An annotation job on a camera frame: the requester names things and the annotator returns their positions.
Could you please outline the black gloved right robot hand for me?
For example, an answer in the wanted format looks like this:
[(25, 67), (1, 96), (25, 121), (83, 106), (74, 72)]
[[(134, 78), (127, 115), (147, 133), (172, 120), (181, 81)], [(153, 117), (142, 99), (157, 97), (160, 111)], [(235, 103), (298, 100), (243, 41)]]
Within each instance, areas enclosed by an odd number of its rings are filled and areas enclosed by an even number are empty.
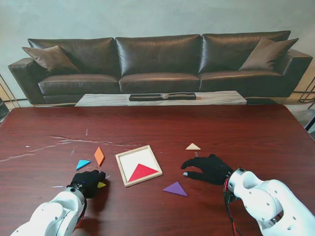
[(188, 167), (196, 167), (201, 170), (201, 173), (185, 171), (185, 177), (214, 185), (223, 185), (226, 178), (233, 173), (233, 169), (215, 154), (210, 154), (208, 157), (195, 157), (181, 165), (182, 170)]

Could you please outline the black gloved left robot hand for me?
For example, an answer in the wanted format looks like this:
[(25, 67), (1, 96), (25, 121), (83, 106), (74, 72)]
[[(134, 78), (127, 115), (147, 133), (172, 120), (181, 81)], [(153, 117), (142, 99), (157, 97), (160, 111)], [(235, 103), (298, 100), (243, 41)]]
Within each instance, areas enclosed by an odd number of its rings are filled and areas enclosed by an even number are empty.
[(94, 198), (98, 194), (98, 183), (105, 180), (106, 173), (98, 170), (76, 173), (67, 187), (80, 191), (86, 199)]

